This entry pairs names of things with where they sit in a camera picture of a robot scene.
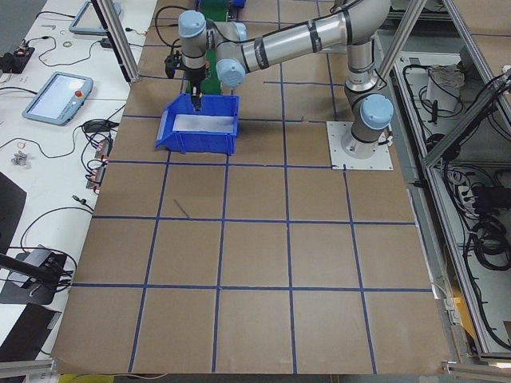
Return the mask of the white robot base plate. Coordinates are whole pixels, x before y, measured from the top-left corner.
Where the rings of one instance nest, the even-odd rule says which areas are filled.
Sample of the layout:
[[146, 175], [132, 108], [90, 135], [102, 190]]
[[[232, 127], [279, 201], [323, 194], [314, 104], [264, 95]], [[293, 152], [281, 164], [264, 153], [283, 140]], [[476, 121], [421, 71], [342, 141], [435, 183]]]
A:
[[327, 139], [331, 168], [335, 170], [393, 171], [390, 156], [392, 140], [385, 133], [374, 143], [365, 144], [352, 135], [350, 121], [328, 121]]

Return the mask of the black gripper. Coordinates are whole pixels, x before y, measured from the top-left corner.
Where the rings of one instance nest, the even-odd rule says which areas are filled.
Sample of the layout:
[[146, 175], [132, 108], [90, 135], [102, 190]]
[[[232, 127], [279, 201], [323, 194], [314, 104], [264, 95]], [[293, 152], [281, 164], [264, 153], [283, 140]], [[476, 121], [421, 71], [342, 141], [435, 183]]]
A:
[[189, 88], [191, 89], [191, 102], [195, 112], [201, 110], [201, 105], [198, 103], [198, 95], [202, 93], [200, 91], [202, 82], [206, 78], [206, 68], [200, 67], [199, 69], [188, 69], [187, 80]]

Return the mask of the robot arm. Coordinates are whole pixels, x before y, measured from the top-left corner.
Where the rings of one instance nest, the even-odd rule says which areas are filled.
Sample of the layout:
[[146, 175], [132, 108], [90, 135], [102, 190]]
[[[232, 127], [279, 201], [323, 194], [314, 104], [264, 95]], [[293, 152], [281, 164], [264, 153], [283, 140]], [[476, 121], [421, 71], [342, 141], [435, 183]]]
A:
[[355, 120], [341, 139], [343, 151], [356, 159], [371, 158], [382, 132], [394, 115], [392, 103], [376, 92], [378, 73], [374, 61], [374, 34], [385, 21], [389, 1], [337, 1], [328, 15], [248, 38], [244, 24], [215, 22], [197, 10], [178, 17], [180, 48], [172, 48], [164, 61], [172, 78], [184, 73], [195, 109], [201, 107], [201, 86], [208, 75], [206, 53], [216, 53], [217, 77], [235, 88], [246, 75], [264, 70], [333, 45], [347, 48], [345, 94]]

